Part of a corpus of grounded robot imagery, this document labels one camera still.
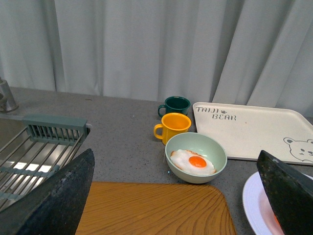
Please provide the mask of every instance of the egg white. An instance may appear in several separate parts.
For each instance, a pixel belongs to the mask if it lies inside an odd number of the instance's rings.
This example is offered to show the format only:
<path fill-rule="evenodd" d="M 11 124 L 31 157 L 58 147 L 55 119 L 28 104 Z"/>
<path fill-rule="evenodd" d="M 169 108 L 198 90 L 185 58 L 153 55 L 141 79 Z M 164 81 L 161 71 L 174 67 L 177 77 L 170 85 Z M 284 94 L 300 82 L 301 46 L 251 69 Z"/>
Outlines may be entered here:
<path fill-rule="evenodd" d="M 196 167 L 190 164 L 189 158 L 192 156 L 199 156 L 203 158 L 206 162 L 206 166 Z M 213 164 L 208 159 L 204 158 L 203 156 L 197 153 L 191 152 L 190 150 L 179 149 L 177 151 L 173 151 L 171 153 L 170 159 L 173 162 L 173 164 L 177 166 L 179 169 L 193 175 L 211 175 L 216 172 L 216 169 L 214 168 Z"/>

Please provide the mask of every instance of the faucet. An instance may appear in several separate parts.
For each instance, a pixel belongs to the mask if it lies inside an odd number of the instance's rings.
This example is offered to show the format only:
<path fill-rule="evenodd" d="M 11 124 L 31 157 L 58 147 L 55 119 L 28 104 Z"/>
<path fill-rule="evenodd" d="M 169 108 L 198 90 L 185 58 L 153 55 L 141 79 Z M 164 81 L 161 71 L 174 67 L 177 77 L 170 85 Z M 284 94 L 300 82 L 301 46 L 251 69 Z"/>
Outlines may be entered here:
<path fill-rule="evenodd" d="M 9 84 L 0 77 L 0 112 L 9 113 L 16 110 L 18 107 L 11 93 Z"/>

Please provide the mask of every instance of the light green bowl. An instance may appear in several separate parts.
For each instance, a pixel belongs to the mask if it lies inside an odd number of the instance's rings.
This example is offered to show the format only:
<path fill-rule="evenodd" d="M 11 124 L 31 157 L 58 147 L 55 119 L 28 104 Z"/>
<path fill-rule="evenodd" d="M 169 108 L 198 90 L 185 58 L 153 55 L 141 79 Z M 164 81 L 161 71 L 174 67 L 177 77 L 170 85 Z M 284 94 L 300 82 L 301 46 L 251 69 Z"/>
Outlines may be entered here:
<path fill-rule="evenodd" d="M 207 158 L 215 167 L 216 173 L 211 175 L 193 175 L 176 167 L 170 159 L 171 152 L 188 149 Z M 166 161 L 172 172 L 184 181 L 203 184 L 215 179 L 225 168 L 227 156 L 223 147 L 214 139 L 193 132 L 181 133 L 170 138 L 165 146 Z"/>

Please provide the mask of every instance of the white curtain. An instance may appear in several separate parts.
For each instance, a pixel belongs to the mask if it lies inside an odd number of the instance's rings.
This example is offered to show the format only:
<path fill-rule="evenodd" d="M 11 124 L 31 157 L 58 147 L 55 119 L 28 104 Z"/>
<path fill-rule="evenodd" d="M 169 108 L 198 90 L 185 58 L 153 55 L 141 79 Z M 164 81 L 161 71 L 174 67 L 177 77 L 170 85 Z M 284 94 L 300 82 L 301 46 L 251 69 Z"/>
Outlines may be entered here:
<path fill-rule="evenodd" d="M 10 86 L 313 117 L 311 0 L 0 0 Z"/>

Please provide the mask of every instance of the countertop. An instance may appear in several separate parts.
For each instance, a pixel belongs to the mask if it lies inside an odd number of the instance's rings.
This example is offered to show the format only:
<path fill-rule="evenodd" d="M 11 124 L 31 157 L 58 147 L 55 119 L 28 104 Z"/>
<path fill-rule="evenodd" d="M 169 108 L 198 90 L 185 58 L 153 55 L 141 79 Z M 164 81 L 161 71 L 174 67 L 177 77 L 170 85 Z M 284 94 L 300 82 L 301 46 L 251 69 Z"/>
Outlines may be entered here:
<path fill-rule="evenodd" d="M 163 143 L 153 135 L 161 123 L 157 108 L 161 102 L 11 88 L 19 108 L 7 115 L 42 113 L 83 117 L 92 125 L 78 153 L 93 150 L 93 181 L 187 184 L 176 177 L 164 159 Z M 196 132 L 192 106 L 188 116 Z M 313 176 L 312 166 L 292 165 Z M 208 184 L 225 196 L 237 234 L 253 235 L 246 218 L 242 192 L 246 180 L 257 171 L 255 161 L 228 160 L 223 173 Z"/>

